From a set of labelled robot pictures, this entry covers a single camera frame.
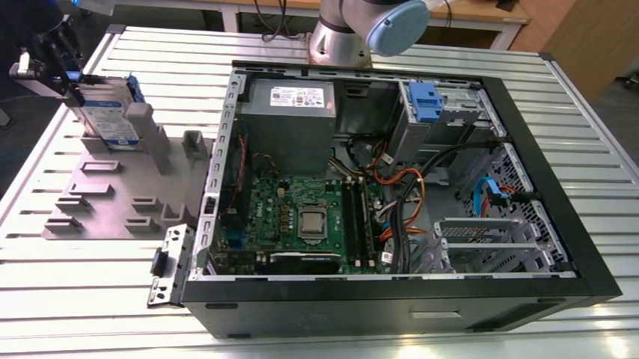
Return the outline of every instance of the open computer chassis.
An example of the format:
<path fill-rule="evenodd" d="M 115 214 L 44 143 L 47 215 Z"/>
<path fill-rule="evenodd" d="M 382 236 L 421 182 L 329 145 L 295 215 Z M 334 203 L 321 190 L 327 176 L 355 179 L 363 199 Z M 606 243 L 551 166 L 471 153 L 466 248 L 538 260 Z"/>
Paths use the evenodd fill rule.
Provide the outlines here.
<path fill-rule="evenodd" d="M 306 337 L 509 331 L 559 310 L 590 306 L 621 295 L 501 79 L 251 62 L 235 62 L 234 68 L 198 228 L 182 225 L 167 232 L 158 251 L 150 307 L 187 307 L 217 337 Z M 531 221 L 538 224 L 542 236 L 555 241 L 554 269 L 529 271 L 494 267 L 486 273 L 434 271 L 317 276 L 217 273 L 211 253 L 225 237 L 221 213 L 227 210 L 229 198 L 223 204 L 222 188 L 225 176 L 233 171 L 230 138 L 238 126 L 238 104 L 246 101 L 249 82 L 257 79 L 322 82 L 339 79 L 365 84 L 446 82 L 459 86 L 471 84 L 479 89 L 482 101 L 490 104 L 483 109 L 490 130 L 510 142 L 501 159 L 489 160 L 490 163 L 502 161 L 502 167 L 495 170 L 497 167 L 491 169 L 489 165 L 487 171 L 495 176 L 495 171 L 509 172 L 507 176 L 518 179 L 519 189 L 534 191 L 537 197 L 529 204 L 529 212 L 523 209 L 518 215 L 534 217 Z M 461 203 L 473 216 L 469 200 Z M 438 226 L 442 235 L 446 226 L 463 231 L 470 224 L 455 228 L 455 221 L 445 220 Z"/>

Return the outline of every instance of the motherboard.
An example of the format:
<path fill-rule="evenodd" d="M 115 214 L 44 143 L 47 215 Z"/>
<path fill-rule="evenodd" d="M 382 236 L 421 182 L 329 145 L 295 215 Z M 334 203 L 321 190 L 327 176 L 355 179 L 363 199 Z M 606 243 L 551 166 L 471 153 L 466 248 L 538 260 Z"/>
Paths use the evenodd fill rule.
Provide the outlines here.
<path fill-rule="evenodd" d="M 225 231 L 229 250 L 217 253 L 226 274 L 313 274 L 379 271 L 373 203 L 381 187 L 363 180 L 255 179 L 249 224 Z"/>

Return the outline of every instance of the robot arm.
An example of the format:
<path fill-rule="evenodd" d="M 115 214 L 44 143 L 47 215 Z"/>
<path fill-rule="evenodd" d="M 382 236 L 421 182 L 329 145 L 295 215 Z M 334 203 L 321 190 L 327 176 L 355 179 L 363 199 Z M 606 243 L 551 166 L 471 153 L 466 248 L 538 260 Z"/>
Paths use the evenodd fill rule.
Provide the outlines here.
<path fill-rule="evenodd" d="M 371 51 L 405 52 L 427 28 L 423 0 L 323 0 L 310 42 L 314 64 L 366 67 Z"/>

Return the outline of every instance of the cpu socket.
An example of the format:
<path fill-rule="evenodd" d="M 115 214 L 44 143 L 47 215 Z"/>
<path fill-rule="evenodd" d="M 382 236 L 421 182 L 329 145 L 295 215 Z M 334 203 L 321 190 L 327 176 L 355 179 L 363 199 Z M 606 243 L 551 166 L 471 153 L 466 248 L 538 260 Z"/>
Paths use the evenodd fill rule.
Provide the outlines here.
<path fill-rule="evenodd" d="M 329 237 L 327 208 L 298 206 L 298 238 L 318 245 Z"/>

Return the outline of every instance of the black case frame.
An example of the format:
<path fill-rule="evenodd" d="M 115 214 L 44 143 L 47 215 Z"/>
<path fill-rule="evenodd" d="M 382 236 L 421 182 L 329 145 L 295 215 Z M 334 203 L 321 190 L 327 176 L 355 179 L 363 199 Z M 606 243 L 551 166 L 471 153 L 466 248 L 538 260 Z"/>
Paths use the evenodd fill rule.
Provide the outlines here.
<path fill-rule="evenodd" d="M 295 79 L 303 79 L 309 70 L 314 69 L 327 72 L 350 71 L 362 80 L 377 73 L 407 78 L 434 76 L 481 82 L 507 129 L 578 277 L 429 281 L 187 281 L 182 304 L 217 337 L 509 331 L 559 310 L 587 307 L 622 294 L 502 79 L 250 61 L 234 61 L 234 67 L 274 69 L 266 73 L 238 73 L 275 79 L 289 78 L 285 71 L 278 69 L 302 70 L 303 77 Z"/>

